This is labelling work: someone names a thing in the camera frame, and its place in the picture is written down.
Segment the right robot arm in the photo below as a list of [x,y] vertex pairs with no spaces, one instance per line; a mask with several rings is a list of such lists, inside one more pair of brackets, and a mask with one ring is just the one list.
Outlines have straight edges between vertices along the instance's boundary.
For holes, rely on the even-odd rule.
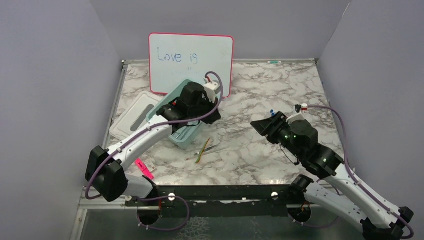
[[300,204],[306,200],[321,206],[357,228],[366,240],[405,239],[404,228],[411,221],[413,211],[368,190],[340,155],[318,142],[318,131],[301,113],[287,117],[278,111],[250,124],[268,142],[289,151],[309,173],[343,194],[338,195],[299,175],[288,190],[292,202]]

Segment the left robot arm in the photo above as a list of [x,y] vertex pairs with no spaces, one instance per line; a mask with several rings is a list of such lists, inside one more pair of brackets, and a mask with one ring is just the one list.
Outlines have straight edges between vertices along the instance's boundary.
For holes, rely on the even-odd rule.
[[112,202],[121,196],[132,196],[147,206],[155,203],[154,183],[146,176],[128,176],[126,170],[155,144],[186,129],[188,123],[211,125],[220,120],[222,90],[220,81],[200,84],[183,80],[153,107],[152,116],[137,131],[108,148],[93,148],[85,172],[86,199],[103,197]]

